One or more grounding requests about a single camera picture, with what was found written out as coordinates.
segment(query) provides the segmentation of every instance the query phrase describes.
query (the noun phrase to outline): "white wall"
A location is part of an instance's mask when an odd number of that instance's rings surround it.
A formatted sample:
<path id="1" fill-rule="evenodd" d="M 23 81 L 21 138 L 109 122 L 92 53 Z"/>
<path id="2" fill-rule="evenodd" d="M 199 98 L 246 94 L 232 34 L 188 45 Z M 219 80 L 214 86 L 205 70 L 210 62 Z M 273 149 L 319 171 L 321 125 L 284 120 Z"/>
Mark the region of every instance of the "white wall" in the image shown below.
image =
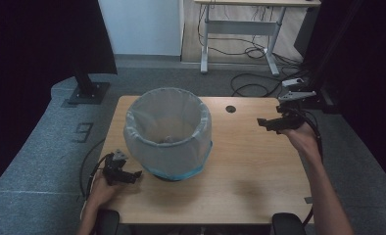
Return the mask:
<path id="1" fill-rule="evenodd" d="M 99 0 L 114 54 L 180 56 L 183 0 Z"/>

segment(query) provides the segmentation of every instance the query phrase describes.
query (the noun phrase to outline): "monitor stand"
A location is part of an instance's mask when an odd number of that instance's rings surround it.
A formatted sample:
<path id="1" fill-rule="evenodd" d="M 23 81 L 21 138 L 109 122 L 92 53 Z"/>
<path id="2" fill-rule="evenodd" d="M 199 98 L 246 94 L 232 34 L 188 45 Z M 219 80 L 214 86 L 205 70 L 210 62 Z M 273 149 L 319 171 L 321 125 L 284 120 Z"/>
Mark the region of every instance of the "monitor stand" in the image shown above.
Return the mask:
<path id="1" fill-rule="evenodd" d="M 100 105 L 110 87 L 109 82 L 92 82 L 87 73 L 75 75 L 77 87 L 68 100 L 70 105 Z"/>

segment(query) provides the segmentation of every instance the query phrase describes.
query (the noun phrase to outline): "table hole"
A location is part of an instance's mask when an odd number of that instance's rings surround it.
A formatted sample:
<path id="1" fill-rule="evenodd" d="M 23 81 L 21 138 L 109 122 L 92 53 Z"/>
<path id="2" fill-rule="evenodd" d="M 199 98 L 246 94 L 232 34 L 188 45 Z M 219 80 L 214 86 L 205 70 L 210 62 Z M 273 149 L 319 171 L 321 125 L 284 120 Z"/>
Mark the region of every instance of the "table hole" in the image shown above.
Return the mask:
<path id="1" fill-rule="evenodd" d="M 226 111 L 233 114 L 236 112 L 236 108 L 234 106 L 226 106 Z"/>

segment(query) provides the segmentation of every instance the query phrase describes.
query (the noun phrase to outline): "gray carpet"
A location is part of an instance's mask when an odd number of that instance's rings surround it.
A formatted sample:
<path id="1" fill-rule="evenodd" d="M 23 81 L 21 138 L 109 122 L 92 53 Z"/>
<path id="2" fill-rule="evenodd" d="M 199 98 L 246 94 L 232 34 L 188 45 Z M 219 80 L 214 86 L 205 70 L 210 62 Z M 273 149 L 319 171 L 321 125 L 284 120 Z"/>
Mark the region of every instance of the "gray carpet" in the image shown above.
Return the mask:
<path id="1" fill-rule="evenodd" d="M 101 105 L 74 108 L 64 106 L 76 86 L 74 79 L 53 86 L 46 113 L 0 178 L 0 234 L 76 231 L 83 205 L 79 168 L 88 151 L 105 138 L 120 96 L 141 95 L 165 86 L 183 88 L 198 96 L 230 96 L 230 79 L 241 72 L 210 70 L 201 75 L 191 69 L 126 68 L 119 69 L 119 75 L 91 75 L 93 81 L 111 82 L 107 96 Z M 275 85 L 273 80 L 256 77 L 238 80 L 235 85 L 250 82 L 268 88 Z M 246 94 L 258 96 L 264 91 L 252 88 Z M 325 167 L 356 233 L 386 234 L 386 174 L 341 116 L 313 113 L 323 137 Z M 101 149 L 102 144 L 89 155 L 84 175 L 97 162 Z M 312 225 L 307 230 L 314 234 Z"/>

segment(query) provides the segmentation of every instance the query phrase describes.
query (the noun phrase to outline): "trash bin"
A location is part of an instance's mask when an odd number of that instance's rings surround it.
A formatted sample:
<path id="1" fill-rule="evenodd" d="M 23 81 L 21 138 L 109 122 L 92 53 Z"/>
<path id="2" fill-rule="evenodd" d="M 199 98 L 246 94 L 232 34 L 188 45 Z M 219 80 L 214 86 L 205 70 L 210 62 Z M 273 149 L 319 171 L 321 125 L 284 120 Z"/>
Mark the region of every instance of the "trash bin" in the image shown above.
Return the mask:
<path id="1" fill-rule="evenodd" d="M 212 117 L 189 91 L 155 89 L 129 107 L 123 136 L 129 153 L 147 171 L 182 180 L 203 170 L 212 149 Z"/>

